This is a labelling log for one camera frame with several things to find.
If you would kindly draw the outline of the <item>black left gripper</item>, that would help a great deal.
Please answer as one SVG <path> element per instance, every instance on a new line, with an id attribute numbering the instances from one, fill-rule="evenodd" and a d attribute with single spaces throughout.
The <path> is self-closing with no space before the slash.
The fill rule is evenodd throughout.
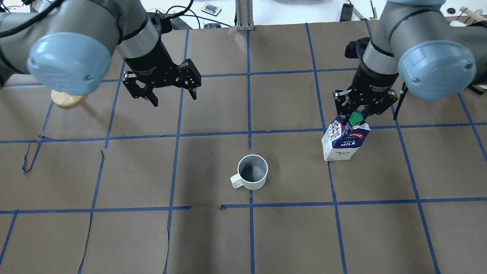
<path id="1" fill-rule="evenodd" d="M 124 57 L 124 61 L 130 70 L 123 73 L 123 84 L 132 98 L 143 98 L 157 107 L 153 89 L 174 86 L 188 90 L 190 97 L 197 99 L 197 89 L 202 84 L 200 72 L 191 59 L 176 64 L 162 42 L 156 42 L 140 57 Z"/>

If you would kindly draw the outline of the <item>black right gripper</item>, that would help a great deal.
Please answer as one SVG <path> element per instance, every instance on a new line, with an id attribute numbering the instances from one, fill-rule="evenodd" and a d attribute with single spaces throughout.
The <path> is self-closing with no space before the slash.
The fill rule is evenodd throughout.
<path id="1" fill-rule="evenodd" d="M 398 76 L 398 73 L 377 73 L 366 65 L 359 65 L 348 89 L 333 92 L 336 114 L 343 124 L 351 124 L 352 114 L 362 105 L 365 106 L 361 111 L 364 119 L 390 109 L 398 101 L 395 91 L 391 90 Z"/>

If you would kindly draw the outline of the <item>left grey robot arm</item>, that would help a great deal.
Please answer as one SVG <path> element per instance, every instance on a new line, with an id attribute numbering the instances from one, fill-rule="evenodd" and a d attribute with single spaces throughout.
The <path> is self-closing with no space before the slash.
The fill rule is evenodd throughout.
<path id="1" fill-rule="evenodd" d="M 148 13 L 139 0 L 51 0 L 36 13 L 1 13 L 1 86 L 14 74 L 72 96 L 94 92 L 117 51 L 129 66 L 123 84 L 158 105 L 153 90 L 174 86 L 192 99 L 201 74 L 191 59 L 176 64 L 162 41 L 176 14 Z"/>

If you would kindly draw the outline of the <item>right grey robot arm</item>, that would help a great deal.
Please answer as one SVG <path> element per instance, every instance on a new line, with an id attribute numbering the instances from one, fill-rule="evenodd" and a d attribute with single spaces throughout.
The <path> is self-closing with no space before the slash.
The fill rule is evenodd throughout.
<path id="1" fill-rule="evenodd" d="M 333 92 L 343 124 L 352 114 L 381 115 L 405 94 L 437 100 L 486 85 L 486 17 L 453 26 L 444 0 L 388 0 L 371 37 L 351 41 L 345 57 L 360 64 L 346 90 Z"/>

